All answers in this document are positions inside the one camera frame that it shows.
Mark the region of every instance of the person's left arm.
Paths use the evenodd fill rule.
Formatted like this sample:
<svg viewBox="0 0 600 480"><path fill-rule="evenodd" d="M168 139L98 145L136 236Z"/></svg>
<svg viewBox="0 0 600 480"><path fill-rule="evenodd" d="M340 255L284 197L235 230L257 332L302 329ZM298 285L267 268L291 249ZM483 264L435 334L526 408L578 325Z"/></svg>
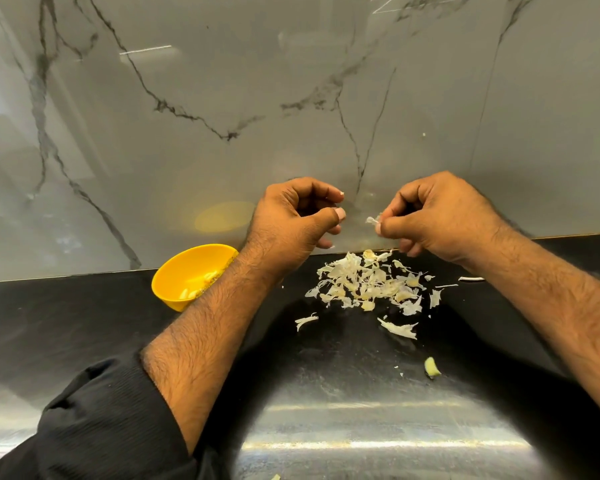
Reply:
<svg viewBox="0 0 600 480"><path fill-rule="evenodd" d="M140 354L76 377L0 460L0 480L193 478L191 453L248 324L284 275L330 247L323 235L340 232L343 199L312 178L268 187L223 275Z"/></svg>

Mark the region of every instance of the person's left hand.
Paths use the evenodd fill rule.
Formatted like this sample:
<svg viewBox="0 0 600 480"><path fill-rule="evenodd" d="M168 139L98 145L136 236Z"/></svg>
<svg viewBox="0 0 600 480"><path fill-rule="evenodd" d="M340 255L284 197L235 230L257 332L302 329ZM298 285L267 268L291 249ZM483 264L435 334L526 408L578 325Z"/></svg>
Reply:
<svg viewBox="0 0 600 480"><path fill-rule="evenodd" d="M336 204L343 200L343 192L311 177L268 186L253 213L243 252L282 279L315 247L331 247L323 236L340 233L346 213Z"/></svg>

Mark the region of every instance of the pile of garlic peels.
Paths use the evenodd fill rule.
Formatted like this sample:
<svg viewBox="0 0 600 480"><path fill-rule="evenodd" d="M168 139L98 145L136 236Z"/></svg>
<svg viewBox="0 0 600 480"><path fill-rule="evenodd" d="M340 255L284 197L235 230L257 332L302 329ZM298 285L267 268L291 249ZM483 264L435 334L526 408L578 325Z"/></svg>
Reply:
<svg viewBox="0 0 600 480"><path fill-rule="evenodd" d="M332 301L340 301L343 308L360 306L368 312L376 307L376 298L388 298L392 305L401 309L403 315L415 315L422 311L422 297L418 291L426 290L420 284L422 273L412 273L400 261L393 260L394 270L404 271L407 275L392 277L392 265L384 264L392 254L393 251L389 251L376 255L366 250L360 257L347 253L344 258L318 269L320 282L305 296L320 298L327 306ZM433 276L426 275L424 278L429 281ZM432 299L431 305L436 306L437 303L434 304Z"/></svg>

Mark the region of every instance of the black sleeve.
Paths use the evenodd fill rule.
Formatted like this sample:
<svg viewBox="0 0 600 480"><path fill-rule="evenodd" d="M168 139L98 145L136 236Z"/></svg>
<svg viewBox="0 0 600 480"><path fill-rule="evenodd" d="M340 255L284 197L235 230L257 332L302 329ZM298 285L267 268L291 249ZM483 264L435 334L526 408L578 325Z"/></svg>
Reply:
<svg viewBox="0 0 600 480"><path fill-rule="evenodd" d="M197 478L225 478L205 453ZM0 480L194 480L180 428L138 354L83 371L42 412L38 432L0 460Z"/></svg>

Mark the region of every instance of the person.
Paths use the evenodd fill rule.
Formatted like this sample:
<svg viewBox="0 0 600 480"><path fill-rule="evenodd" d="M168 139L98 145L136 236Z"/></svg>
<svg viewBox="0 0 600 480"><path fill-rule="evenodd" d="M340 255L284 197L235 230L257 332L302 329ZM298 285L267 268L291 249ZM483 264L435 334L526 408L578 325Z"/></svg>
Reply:
<svg viewBox="0 0 600 480"><path fill-rule="evenodd" d="M224 477L213 458L192 459L208 414L256 309L314 247L330 247L325 233L341 231L343 200L312 178L268 187L215 284L142 351L74 379L37 434L0 460L0 480ZM400 239L408 256L428 250L485 277L600 405L600 281L515 231L448 172L403 186L379 222L376 232Z"/></svg>

